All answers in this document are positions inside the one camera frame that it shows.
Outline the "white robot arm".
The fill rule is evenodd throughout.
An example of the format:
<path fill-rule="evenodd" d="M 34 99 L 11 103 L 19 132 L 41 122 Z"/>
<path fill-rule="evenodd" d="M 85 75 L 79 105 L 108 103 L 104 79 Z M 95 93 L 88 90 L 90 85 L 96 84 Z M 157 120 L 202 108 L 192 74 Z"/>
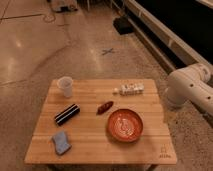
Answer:
<path fill-rule="evenodd" d="M 210 69 L 202 63 L 171 72 L 167 77 L 165 101 L 172 108 L 181 108 L 191 101 L 213 115 L 213 88 L 207 84 L 210 78 Z"/>

